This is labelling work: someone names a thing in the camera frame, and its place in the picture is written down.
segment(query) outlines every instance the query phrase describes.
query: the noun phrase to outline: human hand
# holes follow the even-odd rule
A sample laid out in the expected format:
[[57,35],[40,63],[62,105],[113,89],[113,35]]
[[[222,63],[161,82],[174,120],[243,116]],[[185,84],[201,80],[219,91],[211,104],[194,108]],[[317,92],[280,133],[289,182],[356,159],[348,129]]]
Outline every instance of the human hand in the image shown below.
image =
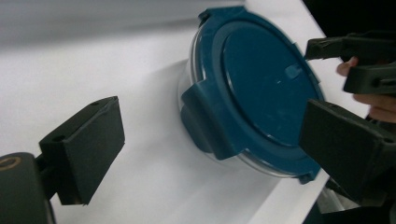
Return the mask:
[[[340,63],[337,73],[346,77],[349,69],[358,65],[359,59],[352,57],[349,62]],[[385,122],[396,123],[396,98],[387,95],[354,94],[353,98],[363,104],[370,105],[369,117]]]

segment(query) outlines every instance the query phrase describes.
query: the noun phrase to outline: round plastic container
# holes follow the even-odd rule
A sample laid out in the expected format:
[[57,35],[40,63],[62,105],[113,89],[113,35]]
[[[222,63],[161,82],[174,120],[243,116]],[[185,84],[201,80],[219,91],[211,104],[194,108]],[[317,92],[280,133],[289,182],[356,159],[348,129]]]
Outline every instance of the round plastic container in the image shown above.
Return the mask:
[[298,146],[308,99],[323,99],[300,51],[270,22],[243,7],[200,15],[180,116],[195,145],[263,173],[313,180],[319,166]]

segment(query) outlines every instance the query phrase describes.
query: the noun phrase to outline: white table surface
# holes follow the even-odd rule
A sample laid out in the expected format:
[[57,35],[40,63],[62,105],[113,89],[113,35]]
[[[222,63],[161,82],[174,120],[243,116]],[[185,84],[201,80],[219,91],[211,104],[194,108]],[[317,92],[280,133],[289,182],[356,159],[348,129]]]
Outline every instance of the white table surface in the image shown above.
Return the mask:
[[[248,0],[247,8],[272,21],[300,49],[323,36],[302,1]],[[38,142],[82,107],[120,98],[125,146],[88,206],[51,200],[58,223],[304,220],[328,178],[324,172],[300,185],[297,179],[234,168],[232,161],[217,163],[184,130],[177,82],[197,30],[195,17],[0,51],[1,155],[38,156]],[[310,64],[328,101],[365,116],[367,107],[341,91],[344,79],[334,73],[338,60]]]

